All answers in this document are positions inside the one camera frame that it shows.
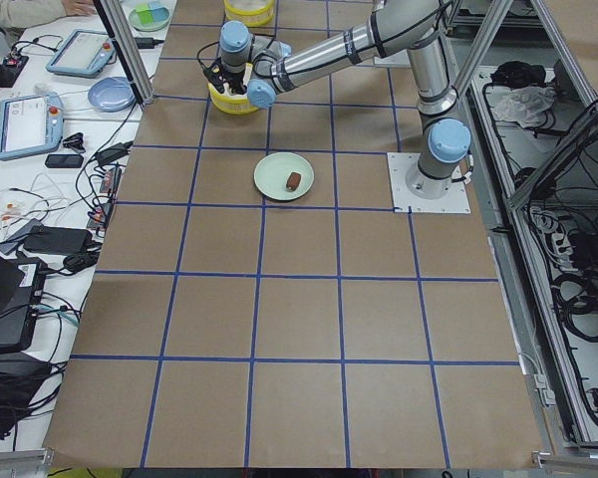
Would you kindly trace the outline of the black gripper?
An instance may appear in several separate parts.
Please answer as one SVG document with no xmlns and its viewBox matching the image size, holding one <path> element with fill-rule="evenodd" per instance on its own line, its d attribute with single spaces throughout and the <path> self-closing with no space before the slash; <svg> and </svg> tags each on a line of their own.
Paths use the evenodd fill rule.
<svg viewBox="0 0 598 478">
<path fill-rule="evenodd" d="M 231 74 L 224 68 L 220 58 L 208 66 L 203 66 L 202 72 L 218 93 L 225 93 L 227 89 L 232 88 Z"/>
</svg>

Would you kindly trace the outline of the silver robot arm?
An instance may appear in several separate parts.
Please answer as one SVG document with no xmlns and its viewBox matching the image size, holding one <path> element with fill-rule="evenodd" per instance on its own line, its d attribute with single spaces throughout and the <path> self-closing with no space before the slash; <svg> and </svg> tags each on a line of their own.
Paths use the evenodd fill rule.
<svg viewBox="0 0 598 478">
<path fill-rule="evenodd" d="M 254 107 L 269 109 L 281 94 L 371 58 L 405 51 L 418 89 L 418 111 L 428 128 L 448 118 L 459 98 L 450 82 L 441 29 L 441 18 L 452 7 L 451 1 L 387 1 L 365 22 L 298 53 L 232 20 L 220 29 L 218 57 L 200 67 L 217 92 L 245 95 Z"/>
</svg>

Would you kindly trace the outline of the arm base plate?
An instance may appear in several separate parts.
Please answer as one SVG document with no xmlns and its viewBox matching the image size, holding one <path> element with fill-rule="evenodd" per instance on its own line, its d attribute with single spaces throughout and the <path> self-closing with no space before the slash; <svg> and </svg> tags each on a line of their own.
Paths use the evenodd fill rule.
<svg viewBox="0 0 598 478">
<path fill-rule="evenodd" d="M 414 214 L 469 214 L 470 206 L 460 167 L 452 176 L 442 180 L 430 179 L 419 169 L 416 152 L 389 152 L 388 171 L 397 213 Z"/>
</svg>

